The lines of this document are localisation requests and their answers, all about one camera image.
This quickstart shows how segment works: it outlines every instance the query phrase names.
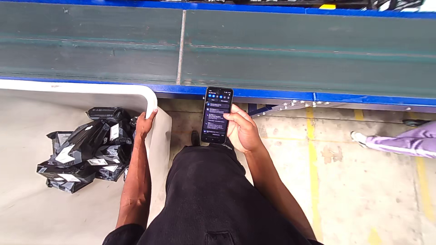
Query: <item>notification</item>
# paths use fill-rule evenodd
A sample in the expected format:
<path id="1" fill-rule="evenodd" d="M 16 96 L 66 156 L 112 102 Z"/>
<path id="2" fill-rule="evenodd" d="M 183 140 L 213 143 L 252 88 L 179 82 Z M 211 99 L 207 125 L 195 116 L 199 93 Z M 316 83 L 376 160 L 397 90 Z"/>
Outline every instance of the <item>notification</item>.
<path id="1" fill-rule="evenodd" d="M 206 114 L 204 117 L 204 128 L 225 131 L 227 120 L 224 119 L 222 114 L 228 113 L 228 109 L 221 108 L 225 107 L 225 105 L 226 104 L 208 103 L 208 106 L 206 107 Z"/>

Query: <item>pocket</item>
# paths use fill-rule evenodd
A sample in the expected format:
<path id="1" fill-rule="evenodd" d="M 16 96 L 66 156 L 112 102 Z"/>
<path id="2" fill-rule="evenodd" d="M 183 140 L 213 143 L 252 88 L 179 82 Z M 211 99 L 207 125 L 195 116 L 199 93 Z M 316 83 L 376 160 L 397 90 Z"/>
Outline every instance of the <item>pocket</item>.
<path id="1" fill-rule="evenodd" d="M 234 243 L 228 231 L 208 231 L 206 232 L 206 245 L 234 245 Z"/>

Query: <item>purple pants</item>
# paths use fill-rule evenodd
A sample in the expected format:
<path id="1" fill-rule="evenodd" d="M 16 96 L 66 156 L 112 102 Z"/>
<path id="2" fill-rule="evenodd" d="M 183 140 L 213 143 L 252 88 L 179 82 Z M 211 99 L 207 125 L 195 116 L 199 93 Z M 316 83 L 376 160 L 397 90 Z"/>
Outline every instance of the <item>purple pants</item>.
<path id="1" fill-rule="evenodd" d="M 365 144 L 375 150 L 436 158 L 436 121 L 426 123 L 396 137 L 369 136 Z"/>

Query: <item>hand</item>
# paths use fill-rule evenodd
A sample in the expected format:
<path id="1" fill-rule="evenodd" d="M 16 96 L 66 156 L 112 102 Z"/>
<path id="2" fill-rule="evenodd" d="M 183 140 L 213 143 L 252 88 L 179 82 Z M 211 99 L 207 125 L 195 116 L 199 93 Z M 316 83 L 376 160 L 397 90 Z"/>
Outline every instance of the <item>hand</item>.
<path id="1" fill-rule="evenodd" d="M 153 119 L 157 114 L 157 109 L 151 113 L 150 117 L 145 119 L 145 112 L 141 113 L 136 120 L 136 135 L 146 136 L 153 126 Z"/>
<path id="2" fill-rule="evenodd" d="M 228 122 L 227 137 L 240 152 L 247 154 L 263 146 L 253 119 L 241 108 L 232 105 L 232 112 L 224 113 Z"/>

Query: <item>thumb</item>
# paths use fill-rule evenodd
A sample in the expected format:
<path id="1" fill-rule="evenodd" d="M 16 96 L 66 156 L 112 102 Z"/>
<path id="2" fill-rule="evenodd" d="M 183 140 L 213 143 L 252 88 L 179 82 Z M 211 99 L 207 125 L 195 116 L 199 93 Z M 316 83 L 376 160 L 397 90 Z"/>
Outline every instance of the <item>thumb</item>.
<path id="1" fill-rule="evenodd" d="M 247 119 L 245 119 L 243 116 L 241 116 L 238 113 L 230 113 L 230 114 L 224 113 L 223 117 L 229 121 L 235 122 L 243 129 L 249 129 L 249 128 L 253 127 L 251 122 L 249 122 Z"/>
<path id="2" fill-rule="evenodd" d="M 151 115 L 147 118 L 147 120 L 153 121 L 156 114 L 157 114 L 157 108 L 152 111 Z"/>

